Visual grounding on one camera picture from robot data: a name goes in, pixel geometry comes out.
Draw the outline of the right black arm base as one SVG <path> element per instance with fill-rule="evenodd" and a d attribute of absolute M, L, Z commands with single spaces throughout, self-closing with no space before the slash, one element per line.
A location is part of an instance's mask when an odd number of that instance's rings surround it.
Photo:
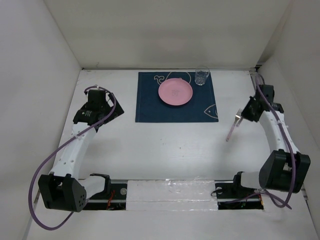
<path fill-rule="evenodd" d="M 242 171 L 234 175 L 233 180 L 215 182 L 212 197 L 217 198 L 218 210 L 263 210 L 260 194 L 254 188 L 241 185 Z"/>

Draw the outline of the clear plastic cup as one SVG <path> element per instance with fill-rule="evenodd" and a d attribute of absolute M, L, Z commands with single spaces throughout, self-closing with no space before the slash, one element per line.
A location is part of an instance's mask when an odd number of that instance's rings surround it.
<path fill-rule="evenodd" d="M 210 70 L 206 66 L 199 66 L 195 70 L 194 82 L 203 86 L 206 83 L 206 80 L 210 74 Z"/>

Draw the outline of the pink plastic plate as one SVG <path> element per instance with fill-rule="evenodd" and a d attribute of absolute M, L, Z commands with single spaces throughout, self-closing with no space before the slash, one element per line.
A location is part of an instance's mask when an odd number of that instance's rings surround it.
<path fill-rule="evenodd" d="M 171 106 L 182 106 L 193 96 L 192 86 L 181 78 L 170 78 L 160 84 L 158 88 L 160 99 Z"/>

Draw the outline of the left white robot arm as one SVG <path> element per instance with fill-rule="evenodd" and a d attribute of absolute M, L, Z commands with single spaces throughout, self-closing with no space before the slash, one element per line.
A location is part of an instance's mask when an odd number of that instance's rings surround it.
<path fill-rule="evenodd" d="M 76 112 L 70 142 L 63 148 L 58 163 L 49 174 L 43 174 L 38 187 L 47 209 L 80 212 L 94 195 L 107 198 L 112 194 L 107 174 L 92 173 L 79 179 L 80 168 L 90 142 L 103 125 L 124 113 L 115 96 L 97 87 L 86 89 L 87 102 Z"/>

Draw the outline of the dark blue cloth placemat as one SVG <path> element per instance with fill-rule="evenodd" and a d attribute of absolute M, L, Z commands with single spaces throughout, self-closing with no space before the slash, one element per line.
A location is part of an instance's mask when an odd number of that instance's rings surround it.
<path fill-rule="evenodd" d="M 173 106 L 159 97 L 165 80 L 179 78 L 190 84 L 193 95 L 186 104 Z M 194 72 L 139 72 L 137 84 L 137 123 L 216 123 L 219 121 L 212 77 L 204 85 L 195 83 Z"/>

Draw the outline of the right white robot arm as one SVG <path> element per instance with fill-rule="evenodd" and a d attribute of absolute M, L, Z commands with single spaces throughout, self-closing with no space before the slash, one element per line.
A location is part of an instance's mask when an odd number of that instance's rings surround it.
<path fill-rule="evenodd" d="M 270 155 L 256 172 L 239 172 L 240 180 L 231 184 L 231 191 L 243 197 L 249 189 L 267 189 L 298 193 L 309 170 L 311 159 L 300 153 L 293 143 L 285 123 L 281 104 L 274 102 L 272 85 L 259 84 L 255 96 L 242 111 L 242 118 L 260 123 L 267 138 Z"/>

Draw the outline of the silver knife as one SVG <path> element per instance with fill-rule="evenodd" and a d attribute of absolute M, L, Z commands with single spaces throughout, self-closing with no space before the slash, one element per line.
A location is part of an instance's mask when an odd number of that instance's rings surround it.
<path fill-rule="evenodd" d="M 237 124 L 236 124 L 236 127 L 239 127 L 240 126 L 240 124 L 242 123 L 242 121 L 243 121 L 243 117 L 241 117 L 239 120 L 238 120 L 238 122 L 237 122 Z"/>

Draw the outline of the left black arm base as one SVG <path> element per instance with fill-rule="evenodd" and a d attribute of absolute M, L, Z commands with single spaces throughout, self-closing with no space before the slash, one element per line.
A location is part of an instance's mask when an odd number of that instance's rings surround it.
<path fill-rule="evenodd" d="M 111 180 L 110 193 L 93 195 L 83 208 L 84 211 L 122 211 L 126 209 L 128 181 Z"/>

